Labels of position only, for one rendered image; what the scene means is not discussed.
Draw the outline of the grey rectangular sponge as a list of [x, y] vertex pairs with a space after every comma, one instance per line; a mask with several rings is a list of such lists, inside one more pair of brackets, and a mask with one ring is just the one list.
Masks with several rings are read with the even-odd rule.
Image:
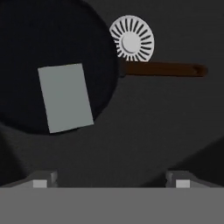
[[38, 69], [51, 134], [94, 124], [82, 64]]

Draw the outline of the dark grey sink basin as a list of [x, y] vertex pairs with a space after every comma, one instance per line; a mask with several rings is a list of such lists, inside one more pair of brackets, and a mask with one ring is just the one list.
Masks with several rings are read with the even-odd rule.
[[201, 64], [203, 78], [125, 75], [94, 124], [38, 135], [0, 122], [0, 186], [56, 171], [63, 187], [144, 184], [187, 161], [219, 182], [224, 172], [224, 3], [84, 0], [106, 25], [135, 14], [152, 29], [156, 60]]

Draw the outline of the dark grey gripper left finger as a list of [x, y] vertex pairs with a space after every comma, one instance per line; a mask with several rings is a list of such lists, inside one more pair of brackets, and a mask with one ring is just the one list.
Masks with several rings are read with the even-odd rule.
[[35, 171], [27, 178], [4, 185], [18, 188], [52, 188], [58, 186], [58, 173], [56, 171]]

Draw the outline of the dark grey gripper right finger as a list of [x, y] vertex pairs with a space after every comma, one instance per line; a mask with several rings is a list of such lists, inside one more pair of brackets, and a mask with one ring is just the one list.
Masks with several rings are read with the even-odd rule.
[[168, 188], [221, 188], [221, 185], [196, 178], [188, 171], [168, 171], [165, 176]]

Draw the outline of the white round sink drain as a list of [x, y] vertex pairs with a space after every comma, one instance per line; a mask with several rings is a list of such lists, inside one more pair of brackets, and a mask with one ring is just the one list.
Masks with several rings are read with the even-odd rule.
[[117, 55], [127, 61], [148, 62], [155, 49], [154, 34], [140, 17], [124, 15], [109, 27], [115, 41]]

